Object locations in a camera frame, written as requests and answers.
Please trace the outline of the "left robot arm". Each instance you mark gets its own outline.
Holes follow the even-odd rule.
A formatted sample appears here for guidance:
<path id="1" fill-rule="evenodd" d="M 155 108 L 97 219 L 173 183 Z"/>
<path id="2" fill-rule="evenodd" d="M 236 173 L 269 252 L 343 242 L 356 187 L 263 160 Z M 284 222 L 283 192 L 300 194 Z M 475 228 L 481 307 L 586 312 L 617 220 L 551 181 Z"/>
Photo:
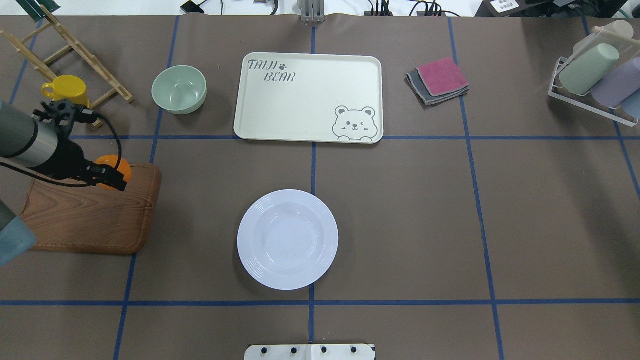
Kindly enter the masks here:
<path id="1" fill-rule="evenodd" d="M 68 99 L 41 102 L 32 115 L 2 101 L 0 112 L 1 166 L 39 182 L 66 188 L 105 185 L 125 191 L 128 180 L 121 173 L 122 143 L 103 114 Z M 75 123 L 103 121 L 118 147 L 115 165 L 86 159 L 82 148 L 71 141 Z"/>

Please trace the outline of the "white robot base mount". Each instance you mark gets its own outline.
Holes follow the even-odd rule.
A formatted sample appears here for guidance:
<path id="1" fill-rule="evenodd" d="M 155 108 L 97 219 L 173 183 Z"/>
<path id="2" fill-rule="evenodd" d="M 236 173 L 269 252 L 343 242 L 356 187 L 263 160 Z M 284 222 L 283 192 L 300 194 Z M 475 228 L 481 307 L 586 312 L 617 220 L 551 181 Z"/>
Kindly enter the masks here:
<path id="1" fill-rule="evenodd" d="M 373 344 L 256 344 L 247 347 L 245 360 L 375 360 Z"/>

